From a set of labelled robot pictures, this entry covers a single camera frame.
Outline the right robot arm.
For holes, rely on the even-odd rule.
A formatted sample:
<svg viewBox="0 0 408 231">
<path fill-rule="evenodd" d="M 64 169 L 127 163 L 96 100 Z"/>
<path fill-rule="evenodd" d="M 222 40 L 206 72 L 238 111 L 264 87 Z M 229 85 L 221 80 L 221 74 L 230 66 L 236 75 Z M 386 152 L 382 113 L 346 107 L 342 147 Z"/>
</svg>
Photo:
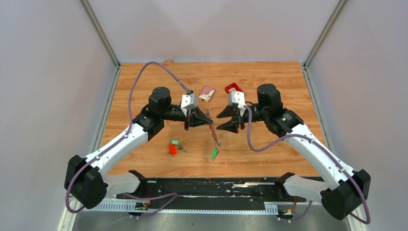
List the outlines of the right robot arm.
<svg viewBox="0 0 408 231">
<path fill-rule="evenodd" d="M 228 122 L 218 126 L 219 130 L 238 133 L 252 124 L 262 121 L 268 131 L 300 153 L 321 176 L 311 180 L 288 172 L 278 178 L 275 195 L 281 201 L 290 197 L 302 197 L 309 202 L 318 202 L 335 219 L 353 216 L 362 206 L 365 212 L 363 224 L 371 221 L 367 205 L 371 177 L 365 170 L 355 170 L 341 161 L 321 143 L 304 121 L 292 110 L 283 106 L 281 94 L 273 84 L 262 84 L 257 90 L 257 103 L 247 104 L 245 94 L 236 89 L 229 90 L 228 105 L 218 115 Z"/>
</svg>

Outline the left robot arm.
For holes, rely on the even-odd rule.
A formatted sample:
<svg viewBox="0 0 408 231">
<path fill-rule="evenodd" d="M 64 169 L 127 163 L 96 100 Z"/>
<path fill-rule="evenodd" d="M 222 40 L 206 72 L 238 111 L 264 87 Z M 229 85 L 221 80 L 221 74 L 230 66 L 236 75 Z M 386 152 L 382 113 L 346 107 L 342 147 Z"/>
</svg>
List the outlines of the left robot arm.
<svg viewBox="0 0 408 231">
<path fill-rule="evenodd" d="M 192 91 L 182 96 L 179 105 L 171 102 L 168 88 L 155 88 L 148 104 L 117 137 L 85 157 L 73 156 L 68 162 L 64 182 L 66 199 L 72 195 L 85 208 L 91 209 L 103 199 L 117 194 L 130 193 L 136 199 L 143 198 L 147 194 L 147 185 L 141 182 L 141 174 L 130 170 L 110 176 L 110 170 L 157 135 L 166 120 L 183 122 L 185 130 L 213 123 L 198 107 L 197 96 Z"/>
</svg>

